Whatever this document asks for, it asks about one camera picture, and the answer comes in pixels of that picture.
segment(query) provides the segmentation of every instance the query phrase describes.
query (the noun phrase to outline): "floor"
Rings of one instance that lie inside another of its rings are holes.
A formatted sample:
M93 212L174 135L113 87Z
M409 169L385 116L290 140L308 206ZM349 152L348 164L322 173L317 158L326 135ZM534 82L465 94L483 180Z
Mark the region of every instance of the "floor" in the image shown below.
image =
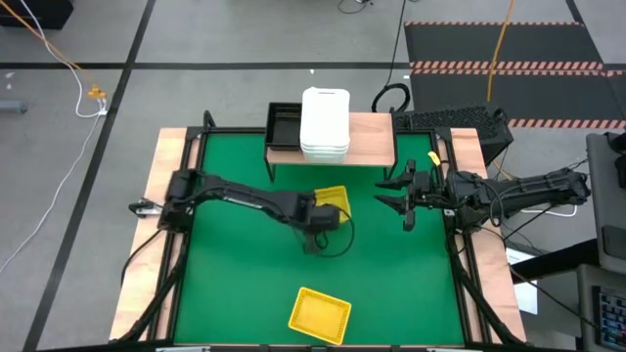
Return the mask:
M111 134L93 188L86 192L90 184L83 180L103 122L39 235L0 276L2 351L22 350L81 187L87 188L83 194L89 198L81 198L76 207L84 206L84 214L65 273L57 281L39 348L107 341L119 272L136 225L126 205L144 192L159 128L198 125L205 109L211 110L219 125L261 126L268 102L297 102L310 86L345 88L351 94L351 110L369 110L388 74L385 63L390 61L402 4L375 0L358 15L344 15L336 9L336 0L156 0L137 63L222 65L194 70L143 66L132 70L127 85L125 80L119 85L147 1L75 0L66 27L47 33L76 62L116 64L94 69L92 74L110 96L118 86L125 93L112 130L105 131L104 135ZM501 21L508 3L420 0L408 2L405 20ZM626 2L575 3L604 62L626 63L626 22L621 18ZM344 4L346 9L354 5L351 0ZM572 21L572 15L565 0L517 0L513 20L563 22ZM401 38L397 62L407 60ZM15 63L52 61L29 32L0 27L0 97L22 99L29 105L26 114L0 116L2 262L34 230L94 122L74 115L77 89L67 71L12 68ZM397 69L391 81L405 81L406 74L405 69ZM380 110L398 105L400 99L389 96L380 102ZM96 107L85 101L80 109L86 113ZM585 135L603 132L513 129L515 142L505 168L525 176L581 160L586 156ZM514 227L528 217L517 215L508 225ZM545 250L590 239L595 233L592 205L580 207L573 218L542 217L523 233ZM515 241L524 244L522 238ZM575 306L573 278L559 276L540 285ZM573 347L577 320L542 296L539 310L537 317L523 316L530 341Z

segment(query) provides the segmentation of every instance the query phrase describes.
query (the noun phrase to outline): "green tabletop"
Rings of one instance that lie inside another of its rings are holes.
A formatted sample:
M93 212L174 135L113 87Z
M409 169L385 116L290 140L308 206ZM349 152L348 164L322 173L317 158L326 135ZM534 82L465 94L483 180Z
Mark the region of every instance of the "green tabletop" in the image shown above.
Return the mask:
M430 169L426 134L398 136L398 171L407 158ZM290 227L260 211L206 202L195 217L177 319L176 343L320 344L288 328L298 289L352 303L344 344L463 344L439 210L416 209L416 227L373 195L380 168L279 165L274 184L260 134L208 137L203 169L264 190L311 191L344 185L356 226L354 245L327 259L304 255ZM347 245L350 227L329 234L327 253Z

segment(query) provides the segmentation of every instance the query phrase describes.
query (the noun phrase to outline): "yellow tray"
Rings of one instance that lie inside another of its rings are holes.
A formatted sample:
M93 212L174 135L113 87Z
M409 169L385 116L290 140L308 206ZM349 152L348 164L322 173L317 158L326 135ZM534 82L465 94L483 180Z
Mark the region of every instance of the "yellow tray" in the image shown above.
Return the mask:
M350 212L350 203L348 202L348 192L345 186L328 187L326 189L315 190L315 205L332 204L343 209L339 214L339 223L348 221L348 216L352 217Z
M329 343L343 342L352 305L310 288L297 293L289 327Z

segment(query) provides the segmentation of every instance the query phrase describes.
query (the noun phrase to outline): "wooden board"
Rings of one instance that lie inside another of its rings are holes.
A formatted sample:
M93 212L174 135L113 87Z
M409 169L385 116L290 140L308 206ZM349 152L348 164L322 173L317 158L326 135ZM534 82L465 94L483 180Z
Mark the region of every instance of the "wooden board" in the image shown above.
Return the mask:
M171 172L178 169L185 141L185 128L161 129L156 144L153 166L148 179L145 197L161 202L169 182ZM475 172L486 177L486 169L478 136L473 129L453 129L453 148L460 169ZM157 219L139 219L135 240L131 250L142 243L156 229ZM483 294L502 321L518 338L525 340L523 325L514 294L513 280L509 272L506 253L502 241L487 231L472 235ZM146 248L129 266L126 280L120 293L117 310L112 324L111 338L120 337L130 329L152 299L157 285L157 276L164 247L164 236ZM471 298L466 295L472 339L480 340L480 330L476 308ZM163 304L157 337L164 337L169 301ZM494 341L497 336L492 333Z
M302 151L267 150L271 164L306 164ZM395 162L391 114L352 112L350 114L350 148L339 165L392 166Z

